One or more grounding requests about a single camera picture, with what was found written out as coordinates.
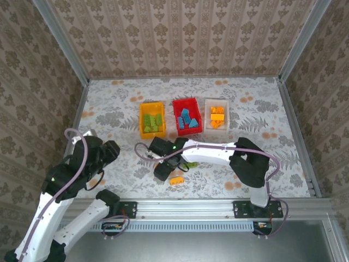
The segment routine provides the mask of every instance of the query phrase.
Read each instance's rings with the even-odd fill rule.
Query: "purple cable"
[[[28,246],[30,244],[30,241],[32,240],[33,238],[33,235],[35,233],[35,230],[37,229],[40,221],[43,219],[44,217],[44,213],[46,212],[46,210],[49,208],[49,206],[55,201],[55,199],[57,197],[59,197],[68,187],[71,186],[72,183],[74,183],[74,181],[78,178],[78,176],[80,175],[80,173],[83,171],[84,167],[85,167],[85,164],[86,164],[86,161],[87,161],[87,143],[86,143],[86,139],[83,137],[83,135],[76,129],[74,128],[67,128],[65,131],[64,131],[64,135],[65,137],[71,141],[71,138],[68,136],[68,132],[69,131],[73,131],[75,132],[80,138],[81,138],[81,141],[83,143],[83,148],[84,148],[84,152],[83,152],[83,159],[82,159],[82,163],[80,165],[80,168],[78,169],[78,171],[76,172],[76,174],[72,177],[72,179],[64,186],[61,188],[61,190],[59,190],[51,199],[49,202],[47,202],[47,204],[44,206],[44,208],[42,209],[42,211],[39,213],[39,216],[37,218],[37,220],[35,221],[32,229],[30,230],[29,232],[29,235],[28,235],[28,238],[26,240],[26,243],[23,247],[23,250],[22,250],[22,253],[21,253],[21,256],[19,258],[19,262],[22,262],[23,259],[24,259],[24,254],[27,252],[28,250]]]
[[[280,229],[284,226],[285,222],[286,222],[286,219],[288,217],[288,204],[286,201],[282,200],[282,199],[279,199],[279,198],[275,198],[272,196],[271,192],[270,192],[270,186],[269,186],[269,180],[280,170],[280,162],[278,161],[278,159],[276,157],[274,157],[273,155],[271,154],[268,154],[268,153],[265,153],[263,151],[259,151],[259,150],[254,150],[254,149],[248,149],[248,148],[237,148],[237,147],[224,147],[224,146],[208,146],[208,145],[195,145],[195,146],[188,146],[188,147],[185,147],[185,148],[182,148],[172,154],[169,154],[168,156],[166,157],[160,157],[160,158],[147,158],[147,157],[144,157],[142,156],[141,154],[138,153],[137,151],[137,148],[139,145],[142,145],[144,146],[147,150],[149,150],[148,146],[145,144],[145,143],[142,143],[142,142],[138,142],[136,143],[135,147],[134,147],[134,150],[135,150],[135,153],[138,157],[140,157],[141,159],[143,160],[146,160],[146,161],[151,161],[151,162],[158,162],[158,161],[161,161],[161,160],[166,160],[170,157],[173,157],[175,155],[177,155],[178,153],[181,153],[185,150],[188,150],[188,149],[192,149],[192,148],[208,148],[208,149],[220,149],[220,150],[233,150],[233,151],[241,151],[241,152],[246,152],[246,153],[255,153],[255,154],[260,154],[262,156],[265,156],[265,157],[268,157],[270,159],[272,159],[275,163],[276,163],[276,168],[275,170],[269,175],[267,176],[266,178],[266,187],[267,187],[267,194],[270,196],[271,199],[274,199],[274,200],[277,200],[277,201],[280,201],[280,202],[283,202],[286,206],[286,213],[284,215],[284,219],[282,220],[282,224],[281,226],[279,226],[279,228],[268,235],[268,237],[270,236],[273,236],[274,234],[276,234],[278,231],[280,231]]]
[[[124,218],[124,219],[127,219],[127,225],[126,225],[121,231],[119,231],[118,234],[117,234],[116,236],[113,236],[114,238],[117,238],[117,237],[119,237],[121,234],[125,233],[125,231],[128,229],[128,227],[129,227],[129,225],[130,225],[130,222],[131,222],[131,221],[130,221],[130,218],[129,218],[128,216],[118,215],[118,216],[103,218],[103,219],[101,219],[99,222],[104,222],[104,221],[108,221],[108,220],[115,219],[115,218]],[[105,226],[104,226],[103,232],[102,232],[102,234],[103,234],[104,236],[107,236],[107,235],[105,234],[105,229],[106,229],[107,227],[110,227],[111,225],[113,225],[113,224],[109,224],[109,225],[105,225]]]

